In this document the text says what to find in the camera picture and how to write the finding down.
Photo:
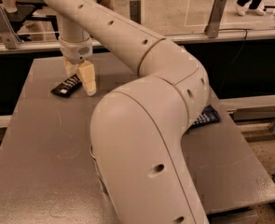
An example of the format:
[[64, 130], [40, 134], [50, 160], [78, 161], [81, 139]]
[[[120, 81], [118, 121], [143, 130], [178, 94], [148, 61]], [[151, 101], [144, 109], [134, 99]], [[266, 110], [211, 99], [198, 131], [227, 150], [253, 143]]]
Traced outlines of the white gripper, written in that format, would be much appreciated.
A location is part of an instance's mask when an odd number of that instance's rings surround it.
[[82, 42], [69, 42], [59, 38], [59, 44], [64, 56], [66, 75], [71, 77], [77, 74], [87, 95], [94, 95], [97, 91], [94, 65], [90, 61], [85, 61], [92, 55], [91, 39], [88, 38]]

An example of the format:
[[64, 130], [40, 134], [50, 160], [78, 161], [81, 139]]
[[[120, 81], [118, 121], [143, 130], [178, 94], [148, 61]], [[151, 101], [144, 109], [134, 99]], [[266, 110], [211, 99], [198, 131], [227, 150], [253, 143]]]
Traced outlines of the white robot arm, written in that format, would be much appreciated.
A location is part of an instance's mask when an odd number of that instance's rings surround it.
[[90, 138], [121, 224], [209, 224], [181, 148], [209, 99], [203, 65], [170, 39], [92, 0], [44, 0], [138, 79], [107, 93]]

